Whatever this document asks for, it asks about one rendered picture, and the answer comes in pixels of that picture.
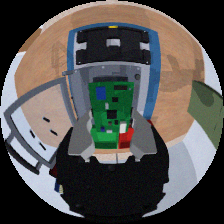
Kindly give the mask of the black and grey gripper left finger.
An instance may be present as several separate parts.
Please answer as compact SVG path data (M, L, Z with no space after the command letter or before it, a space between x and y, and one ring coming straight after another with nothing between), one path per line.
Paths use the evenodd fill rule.
M60 143L56 155L57 184L62 185L63 175L68 168L78 163L89 162L90 156L95 152L95 144L90 134L92 117L93 111L90 108L73 127L70 127Z

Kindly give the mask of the red bin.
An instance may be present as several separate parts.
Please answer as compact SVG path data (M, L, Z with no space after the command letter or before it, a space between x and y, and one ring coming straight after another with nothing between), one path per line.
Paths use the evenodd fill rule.
M153 123L151 122L151 120L147 120L151 125L153 125ZM131 124L130 124L131 125ZM131 137L134 133L134 129L132 129L131 127L128 127L128 132L125 133L119 133L119 149L125 149L125 148L129 148L130 147L130 140ZM153 125L154 126L154 125Z

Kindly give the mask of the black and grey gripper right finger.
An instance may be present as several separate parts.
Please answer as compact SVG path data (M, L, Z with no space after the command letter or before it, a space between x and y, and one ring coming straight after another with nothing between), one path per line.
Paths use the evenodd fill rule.
M162 173L164 184L169 182L169 153L165 142L155 129L134 107L130 116L133 119L134 133L130 141L130 152L135 161L153 164ZM133 117L134 116L134 117Z

